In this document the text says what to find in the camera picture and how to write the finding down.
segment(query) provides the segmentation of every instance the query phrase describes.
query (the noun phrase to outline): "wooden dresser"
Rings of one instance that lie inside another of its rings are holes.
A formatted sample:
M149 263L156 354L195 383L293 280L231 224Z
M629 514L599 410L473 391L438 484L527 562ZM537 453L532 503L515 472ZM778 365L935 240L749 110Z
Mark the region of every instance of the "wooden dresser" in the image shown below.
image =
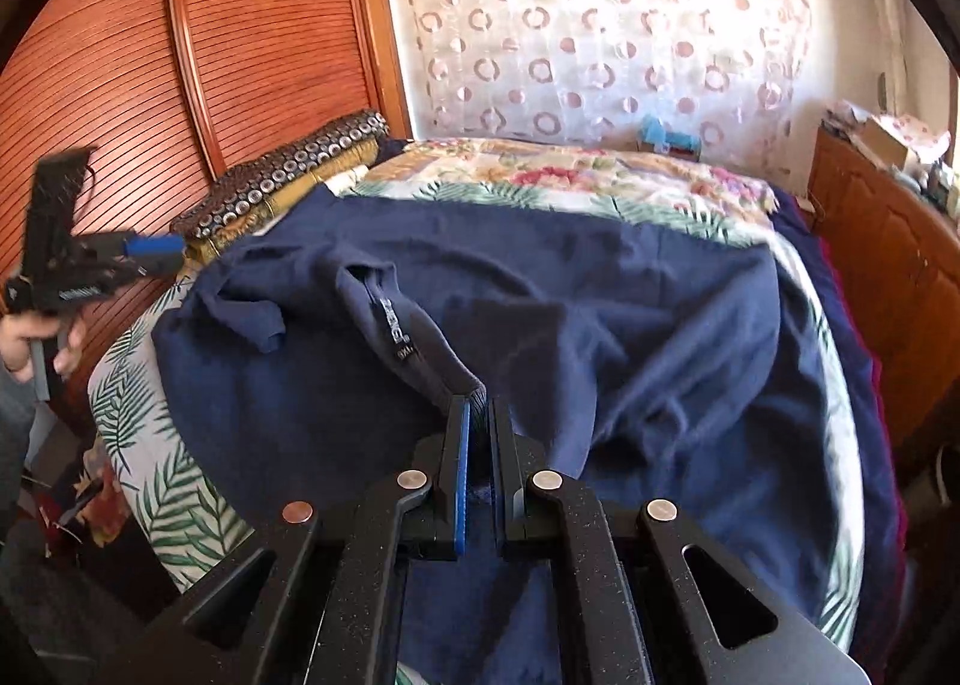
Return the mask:
M824 130L810 195L814 231L829 243L853 320L882 363L899 447L960 376L960 238L947 217Z

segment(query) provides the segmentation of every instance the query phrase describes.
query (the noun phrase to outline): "beige curtain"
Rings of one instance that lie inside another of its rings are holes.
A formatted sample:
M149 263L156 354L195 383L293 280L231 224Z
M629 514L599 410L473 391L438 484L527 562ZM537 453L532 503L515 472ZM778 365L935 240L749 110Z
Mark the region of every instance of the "beige curtain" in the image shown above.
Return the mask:
M421 136L635 146L640 120L704 160L776 175L808 0L397 0Z
M906 29L906 0L874 0L877 20L880 21L880 47L883 50L884 77L880 93L882 110L900 116L909 110L910 94L907 82L904 34Z

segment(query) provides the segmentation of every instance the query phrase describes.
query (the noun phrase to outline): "size tag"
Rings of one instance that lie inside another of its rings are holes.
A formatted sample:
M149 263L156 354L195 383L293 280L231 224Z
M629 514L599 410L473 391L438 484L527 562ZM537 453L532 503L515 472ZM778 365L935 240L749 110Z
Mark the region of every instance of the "size tag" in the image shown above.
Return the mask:
M416 346L410 340L410 336L403 332L400 320L397 319L397 313L394 311L394 305L387 298L380 298L380 307L383 308L387 329L390 330L390 337L394 342L394 354L400 361L409 359L410 355L416 352Z

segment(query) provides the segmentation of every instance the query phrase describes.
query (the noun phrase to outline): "gray sleeve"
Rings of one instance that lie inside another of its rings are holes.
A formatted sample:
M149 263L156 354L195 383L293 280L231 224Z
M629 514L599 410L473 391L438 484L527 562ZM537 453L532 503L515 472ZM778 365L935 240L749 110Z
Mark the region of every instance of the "gray sleeve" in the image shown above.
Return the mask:
M14 380L0 362L0 538L16 514L20 475L37 414L32 382Z

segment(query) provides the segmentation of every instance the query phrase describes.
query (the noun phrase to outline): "person's arm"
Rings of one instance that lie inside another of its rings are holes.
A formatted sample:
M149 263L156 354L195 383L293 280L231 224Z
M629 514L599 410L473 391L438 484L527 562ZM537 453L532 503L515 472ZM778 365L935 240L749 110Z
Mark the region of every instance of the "person's arm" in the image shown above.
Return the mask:
M16 515L20 475L37 414L30 341L52 338L60 328L59 319L40 314L17 314L0 319L0 531L5 531ZM80 364L85 332L83 320L76 320L66 348L61 349L54 360L58 373L72 373Z

